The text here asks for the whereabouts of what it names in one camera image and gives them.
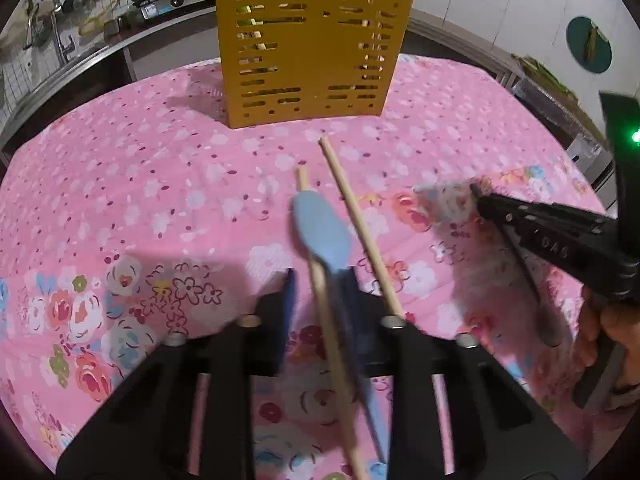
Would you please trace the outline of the person's right hand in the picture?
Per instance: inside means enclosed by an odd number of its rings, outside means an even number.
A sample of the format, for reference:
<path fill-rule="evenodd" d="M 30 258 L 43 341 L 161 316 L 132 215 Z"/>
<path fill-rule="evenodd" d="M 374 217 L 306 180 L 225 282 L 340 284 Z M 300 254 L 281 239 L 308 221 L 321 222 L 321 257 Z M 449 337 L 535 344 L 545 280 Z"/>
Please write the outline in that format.
<path fill-rule="evenodd" d="M 598 307 L 596 296 L 584 286 L 574 342 L 574 362 L 580 372 L 596 362 L 600 333 L 606 333 L 626 350 L 623 369 L 604 404 L 605 411 L 612 412 L 639 401 L 639 309 L 617 304 Z"/>

